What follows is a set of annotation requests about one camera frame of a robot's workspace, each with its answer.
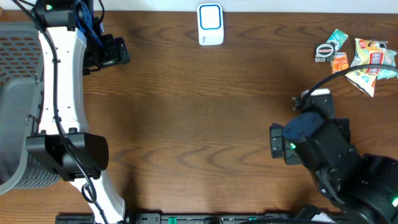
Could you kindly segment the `orange small box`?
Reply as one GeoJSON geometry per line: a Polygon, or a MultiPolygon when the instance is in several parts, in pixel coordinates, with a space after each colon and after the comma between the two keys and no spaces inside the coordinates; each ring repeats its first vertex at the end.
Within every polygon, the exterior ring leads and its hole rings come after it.
{"type": "Polygon", "coordinates": [[[331,73],[337,73],[349,68],[346,52],[337,52],[330,62],[331,73]]]}

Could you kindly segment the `dark green round-label packet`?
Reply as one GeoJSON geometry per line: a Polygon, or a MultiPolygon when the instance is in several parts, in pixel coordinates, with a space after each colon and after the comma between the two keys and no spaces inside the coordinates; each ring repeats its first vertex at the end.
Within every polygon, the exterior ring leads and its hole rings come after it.
{"type": "Polygon", "coordinates": [[[318,44],[315,48],[316,62],[330,62],[335,57],[334,43],[318,44]]]}

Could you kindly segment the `light teal small packet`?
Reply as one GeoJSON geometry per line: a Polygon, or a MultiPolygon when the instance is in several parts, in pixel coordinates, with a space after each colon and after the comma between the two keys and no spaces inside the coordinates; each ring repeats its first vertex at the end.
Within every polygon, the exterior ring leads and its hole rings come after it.
{"type": "Polygon", "coordinates": [[[333,45],[335,52],[338,52],[347,39],[348,39],[348,34],[345,34],[339,29],[335,29],[326,42],[328,44],[333,45]]]}

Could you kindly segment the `yellow snack bag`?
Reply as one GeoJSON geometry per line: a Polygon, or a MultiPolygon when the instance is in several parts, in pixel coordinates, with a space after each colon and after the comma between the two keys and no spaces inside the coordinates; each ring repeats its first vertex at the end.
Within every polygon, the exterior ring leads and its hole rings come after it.
{"type": "MultiPolygon", "coordinates": [[[[350,67],[360,65],[382,65],[387,57],[388,41],[355,38],[355,56],[350,67]]],[[[345,77],[362,92],[374,96],[376,78],[381,68],[360,68],[345,77]]]]}

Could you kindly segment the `teal snack packet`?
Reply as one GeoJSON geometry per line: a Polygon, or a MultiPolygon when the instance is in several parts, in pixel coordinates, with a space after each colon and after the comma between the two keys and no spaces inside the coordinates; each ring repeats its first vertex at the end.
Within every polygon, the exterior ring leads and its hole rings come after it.
{"type": "MultiPolygon", "coordinates": [[[[397,55],[397,53],[395,51],[387,50],[386,56],[385,56],[382,64],[396,67],[396,63],[395,63],[396,55],[397,55]]],[[[389,78],[397,78],[397,72],[394,72],[392,70],[381,69],[377,76],[378,80],[389,79],[389,78]]]]}

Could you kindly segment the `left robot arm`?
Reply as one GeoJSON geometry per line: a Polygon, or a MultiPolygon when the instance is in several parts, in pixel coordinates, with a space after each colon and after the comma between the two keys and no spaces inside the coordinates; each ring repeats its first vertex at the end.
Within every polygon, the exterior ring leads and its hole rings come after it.
{"type": "Polygon", "coordinates": [[[80,191],[94,223],[132,223],[106,171],[107,140],[90,133],[83,102],[85,75],[129,63],[124,39],[104,33],[92,1],[37,1],[28,16],[44,58],[43,112],[38,135],[27,138],[29,154],[80,191]]]}

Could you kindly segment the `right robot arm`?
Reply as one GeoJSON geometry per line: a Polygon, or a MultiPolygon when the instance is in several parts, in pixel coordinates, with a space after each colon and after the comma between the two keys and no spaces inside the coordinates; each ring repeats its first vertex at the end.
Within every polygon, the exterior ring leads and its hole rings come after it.
{"type": "Polygon", "coordinates": [[[361,155],[337,119],[306,112],[285,126],[271,124],[273,158],[293,152],[334,206],[365,223],[397,223],[397,160],[361,155]]]}

